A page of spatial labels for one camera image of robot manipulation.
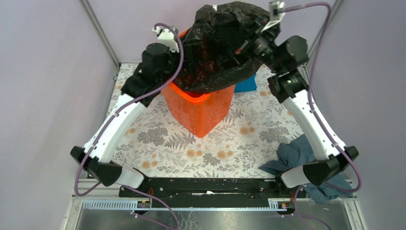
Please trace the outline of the black plastic trash bag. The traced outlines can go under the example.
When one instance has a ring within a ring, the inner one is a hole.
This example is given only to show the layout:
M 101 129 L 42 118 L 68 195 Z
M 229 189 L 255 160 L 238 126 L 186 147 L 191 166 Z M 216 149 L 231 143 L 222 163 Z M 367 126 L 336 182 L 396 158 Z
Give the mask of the black plastic trash bag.
M 237 56 L 237 45 L 269 20 L 265 9 L 241 1 L 204 5 L 195 13 L 193 25 L 181 37 L 193 45 L 197 67 L 179 74 L 174 84 L 185 92 L 210 93 L 250 78 L 263 64 L 258 58 Z

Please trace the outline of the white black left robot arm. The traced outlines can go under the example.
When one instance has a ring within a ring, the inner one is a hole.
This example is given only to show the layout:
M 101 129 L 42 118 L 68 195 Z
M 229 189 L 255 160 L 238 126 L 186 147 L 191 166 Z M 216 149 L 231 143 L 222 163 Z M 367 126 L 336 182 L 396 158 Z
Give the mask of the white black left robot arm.
M 129 186 L 137 197 L 147 194 L 149 185 L 145 176 L 137 169 L 115 163 L 113 155 L 125 132 L 152 100 L 175 77 L 190 69 L 192 49 L 189 45 L 176 46 L 177 49 L 163 43 L 149 44 L 103 124 L 83 147 L 74 146 L 70 151 L 79 170 L 88 172 L 97 185 L 119 184 Z

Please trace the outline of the bright blue cloth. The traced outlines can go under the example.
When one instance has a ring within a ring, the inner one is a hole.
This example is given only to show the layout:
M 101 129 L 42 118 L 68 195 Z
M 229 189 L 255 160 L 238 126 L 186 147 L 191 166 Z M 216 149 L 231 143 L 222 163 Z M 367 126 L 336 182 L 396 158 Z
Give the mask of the bright blue cloth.
M 250 78 L 247 80 L 238 82 L 235 85 L 234 92 L 252 92 L 257 89 L 256 81 L 255 81 L 256 74 L 253 74 Z

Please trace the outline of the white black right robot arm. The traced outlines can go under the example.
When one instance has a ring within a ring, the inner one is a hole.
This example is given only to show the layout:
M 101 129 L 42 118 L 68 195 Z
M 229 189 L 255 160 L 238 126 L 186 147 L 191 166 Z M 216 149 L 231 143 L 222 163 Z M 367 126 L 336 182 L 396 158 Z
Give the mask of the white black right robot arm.
M 294 187 L 321 185 L 353 166 L 359 155 L 355 146 L 347 146 L 333 131 L 314 102 L 311 87 L 298 67 L 308 60 L 307 41 L 294 35 L 276 46 L 267 33 L 253 34 L 234 51 L 237 56 L 258 58 L 274 76 L 267 79 L 271 93 L 289 112 L 307 137 L 315 160 L 282 173 L 275 193 L 287 197 Z

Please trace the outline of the orange plastic trash bin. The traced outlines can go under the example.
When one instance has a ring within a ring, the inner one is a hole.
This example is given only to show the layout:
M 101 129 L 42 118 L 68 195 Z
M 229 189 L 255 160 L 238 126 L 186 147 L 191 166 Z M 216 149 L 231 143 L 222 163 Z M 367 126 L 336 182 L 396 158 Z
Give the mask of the orange plastic trash bin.
M 235 85 L 196 94 L 182 91 L 173 82 L 161 90 L 172 116 L 198 138 L 205 137 L 228 114 Z

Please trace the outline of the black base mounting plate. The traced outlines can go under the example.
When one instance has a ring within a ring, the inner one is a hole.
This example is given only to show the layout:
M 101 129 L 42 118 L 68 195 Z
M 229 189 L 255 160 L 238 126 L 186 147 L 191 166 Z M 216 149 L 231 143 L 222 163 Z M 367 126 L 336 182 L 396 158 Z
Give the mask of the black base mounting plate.
M 170 208 L 267 208 L 271 198 L 290 200 L 291 191 L 274 179 L 146 178 L 138 190 Z

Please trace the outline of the aluminium front rail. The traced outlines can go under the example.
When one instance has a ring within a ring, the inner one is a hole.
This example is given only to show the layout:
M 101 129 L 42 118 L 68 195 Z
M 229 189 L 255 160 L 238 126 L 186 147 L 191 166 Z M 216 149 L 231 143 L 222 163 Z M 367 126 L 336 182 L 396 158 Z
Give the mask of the aluminium front rail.
M 149 178 L 140 191 L 152 198 L 120 187 L 118 198 L 90 199 L 83 208 L 101 210 L 174 211 L 279 211 L 286 212 L 289 190 L 273 179 L 242 178 Z

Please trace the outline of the floral patterned table mat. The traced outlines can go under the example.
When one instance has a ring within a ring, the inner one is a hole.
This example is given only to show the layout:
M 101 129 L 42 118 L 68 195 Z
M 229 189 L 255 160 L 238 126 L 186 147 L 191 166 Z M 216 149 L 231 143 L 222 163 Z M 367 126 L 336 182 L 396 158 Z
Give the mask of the floral patterned table mat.
M 291 112 L 271 94 L 262 66 L 257 89 L 236 93 L 228 114 L 197 138 L 175 120 L 162 95 L 130 125 L 113 160 L 150 177 L 269 178 L 259 167 L 277 159 L 277 148 L 302 134 Z

